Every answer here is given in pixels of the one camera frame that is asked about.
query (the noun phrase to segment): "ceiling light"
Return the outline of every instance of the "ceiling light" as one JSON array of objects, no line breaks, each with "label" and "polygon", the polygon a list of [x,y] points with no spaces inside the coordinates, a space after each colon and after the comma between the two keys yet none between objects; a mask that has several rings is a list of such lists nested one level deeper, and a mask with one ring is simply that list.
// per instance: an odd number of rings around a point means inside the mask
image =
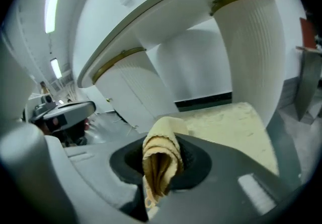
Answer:
[{"label": "ceiling light", "polygon": [[58,60],[57,58],[54,58],[53,60],[50,61],[51,67],[54,70],[55,76],[57,79],[61,78],[61,71],[59,68]]},{"label": "ceiling light", "polygon": [[46,0],[45,3],[45,32],[55,31],[55,17],[58,0]]}]

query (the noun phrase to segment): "floor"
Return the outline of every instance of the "floor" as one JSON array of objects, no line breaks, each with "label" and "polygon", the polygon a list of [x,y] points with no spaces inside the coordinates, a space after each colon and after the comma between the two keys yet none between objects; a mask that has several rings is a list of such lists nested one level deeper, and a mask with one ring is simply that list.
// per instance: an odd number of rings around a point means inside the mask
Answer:
[{"label": "floor", "polygon": [[292,137],[301,167],[301,180],[308,181],[320,158],[322,148],[322,118],[315,119],[312,125],[297,120],[294,104],[279,109],[285,131]]},{"label": "floor", "polygon": [[[94,114],[90,117],[90,122],[90,129],[86,131],[88,144],[137,136],[135,128],[114,112]],[[296,178],[300,178],[302,183],[308,181],[320,157],[322,119],[317,118],[312,125],[300,123],[297,121],[294,105],[289,105],[275,112],[267,132],[276,157],[281,159],[279,162],[283,162],[280,166],[283,178],[290,183]]]}]

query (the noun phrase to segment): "ribbed white column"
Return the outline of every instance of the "ribbed white column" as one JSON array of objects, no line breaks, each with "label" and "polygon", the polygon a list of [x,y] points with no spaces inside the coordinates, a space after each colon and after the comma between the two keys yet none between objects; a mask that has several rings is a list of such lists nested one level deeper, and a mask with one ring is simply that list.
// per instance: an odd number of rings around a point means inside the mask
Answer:
[{"label": "ribbed white column", "polygon": [[178,112],[145,51],[115,63],[95,85],[138,132],[149,131],[158,116]]},{"label": "ribbed white column", "polygon": [[284,81],[285,41],[275,0],[239,0],[214,14],[229,59],[233,102],[248,102],[265,126]]},{"label": "ribbed white column", "polygon": [[152,116],[178,112],[169,89],[156,73],[145,51],[132,54],[115,66]]}]

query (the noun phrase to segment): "machine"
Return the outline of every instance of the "machine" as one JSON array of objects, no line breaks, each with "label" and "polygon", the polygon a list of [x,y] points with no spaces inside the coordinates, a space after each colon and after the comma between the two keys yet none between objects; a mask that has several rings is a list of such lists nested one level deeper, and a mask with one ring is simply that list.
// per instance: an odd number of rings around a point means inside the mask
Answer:
[{"label": "machine", "polygon": [[[47,95],[28,101],[32,80],[3,41],[0,50],[7,88],[0,97],[0,161],[24,199],[52,223],[267,223],[298,193],[238,150],[176,134],[184,172],[149,219],[141,165],[146,133],[86,145],[82,125],[95,104],[56,105]],[[25,121],[18,121],[24,108]]]},{"label": "machine", "polygon": [[38,126],[45,134],[57,137],[64,146],[85,145],[85,120],[96,110],[95,103],[56,103],[50,94],[32,95],[23,112],[23,120]]}]

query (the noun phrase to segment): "cloth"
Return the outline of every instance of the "cloth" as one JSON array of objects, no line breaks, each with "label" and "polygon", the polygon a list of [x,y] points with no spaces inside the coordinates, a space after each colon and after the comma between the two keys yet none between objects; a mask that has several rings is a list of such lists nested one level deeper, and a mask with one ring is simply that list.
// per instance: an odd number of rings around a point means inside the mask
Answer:
[{"label": "cloth", "polygon": [[174,133],[188,134],[184,121],[163,117],[153,125],[143,142],[143,183],[147,208],[154,207],[161,197],[167,195],[171,178],[184,169]]}]

